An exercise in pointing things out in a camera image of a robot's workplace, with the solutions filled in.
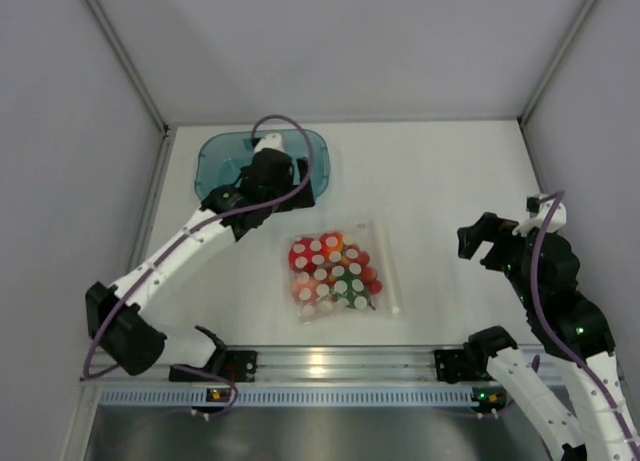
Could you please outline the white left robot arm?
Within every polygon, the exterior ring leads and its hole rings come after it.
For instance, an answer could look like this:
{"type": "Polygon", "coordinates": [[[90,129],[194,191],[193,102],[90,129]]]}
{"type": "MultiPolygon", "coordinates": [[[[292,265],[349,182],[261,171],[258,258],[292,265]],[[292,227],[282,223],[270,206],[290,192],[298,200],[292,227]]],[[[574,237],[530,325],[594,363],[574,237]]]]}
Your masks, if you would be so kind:
{"type": "Polygon", "coordinates": [[[276,148],[258,149],[231,184],[212,189],[186,224],[127,275],[86,293],[92,349],[102,349],[127,374],[156,364],[189,366],[204,380],[226,367],[222,341],[210,330],[166,323],[174,294],[215,255],[272,214],[312,207],[314,158],[292,159],[276,148]]]}

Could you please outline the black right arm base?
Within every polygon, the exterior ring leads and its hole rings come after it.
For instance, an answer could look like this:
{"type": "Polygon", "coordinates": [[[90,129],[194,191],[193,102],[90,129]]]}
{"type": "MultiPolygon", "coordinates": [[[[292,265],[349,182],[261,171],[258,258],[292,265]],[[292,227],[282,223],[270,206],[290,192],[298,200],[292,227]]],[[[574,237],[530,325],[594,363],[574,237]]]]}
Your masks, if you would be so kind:
{"type": "Polygon", "coordinates": [[[433,355],[439,381],[456,384],[492,380],[476,357],[464,349],[438,349],[433,355]]]}

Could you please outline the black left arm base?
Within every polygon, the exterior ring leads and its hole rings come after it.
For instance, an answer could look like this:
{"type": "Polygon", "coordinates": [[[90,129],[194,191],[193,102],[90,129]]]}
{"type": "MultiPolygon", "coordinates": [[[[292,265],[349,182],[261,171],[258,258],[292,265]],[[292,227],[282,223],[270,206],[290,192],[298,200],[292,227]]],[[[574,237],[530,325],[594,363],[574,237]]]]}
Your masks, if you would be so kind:
{"type": "Polygon", "coordinates": [[[188,366],[188,370],[173,366],[171,382],[213,381],[214,377],[232,383],[253,382],[257,370],[258,352],[254,350],[218,349],[202,368],[188,366]]]}

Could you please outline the fake food pieces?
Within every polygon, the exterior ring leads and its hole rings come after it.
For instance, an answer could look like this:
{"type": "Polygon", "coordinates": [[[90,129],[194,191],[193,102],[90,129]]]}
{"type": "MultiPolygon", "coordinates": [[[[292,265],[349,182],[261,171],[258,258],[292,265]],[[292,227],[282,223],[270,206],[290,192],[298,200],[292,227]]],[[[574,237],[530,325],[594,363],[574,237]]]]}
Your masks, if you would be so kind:
{"type": "Polygon", "coordinates": [[[384,282],[366,237],[333,230],[294,238],[287,252],[290,295],[304,322],[380,310],[384,282]]]}

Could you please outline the clear zip top bag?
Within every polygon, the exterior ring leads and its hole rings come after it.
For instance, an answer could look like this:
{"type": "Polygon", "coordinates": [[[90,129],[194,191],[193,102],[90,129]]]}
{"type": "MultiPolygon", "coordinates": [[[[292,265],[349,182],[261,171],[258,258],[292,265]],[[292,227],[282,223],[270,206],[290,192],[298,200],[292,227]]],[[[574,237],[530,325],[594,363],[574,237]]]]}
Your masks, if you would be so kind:
{"type": "Polygon", "coordinates": [[[288,294],[301,322],[401,316],[395,268],[381,223],[344,223],[298,234],[285,247],[288,294]]]}

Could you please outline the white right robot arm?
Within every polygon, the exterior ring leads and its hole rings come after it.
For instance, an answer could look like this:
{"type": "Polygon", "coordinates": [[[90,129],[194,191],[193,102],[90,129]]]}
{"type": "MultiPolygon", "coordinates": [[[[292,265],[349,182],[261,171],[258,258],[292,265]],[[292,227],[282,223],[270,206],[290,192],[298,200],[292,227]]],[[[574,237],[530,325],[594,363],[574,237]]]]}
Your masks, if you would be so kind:
{"type": "Polygon", "coordinates": [[[543,234],[541,223],[521,229],[494,213],[457,231],[458,256],[491,245],[481,265],[502,273],[526,320],[554,363],[572,405],[566,407],[528,366],[501,326],[469,336],[468,369],[498,381],[535,427],[554,460],[636,460],[639,433],[620,386],[615,343],[602,311],[578,289],[580,262],[570,243],[543,234]]]}

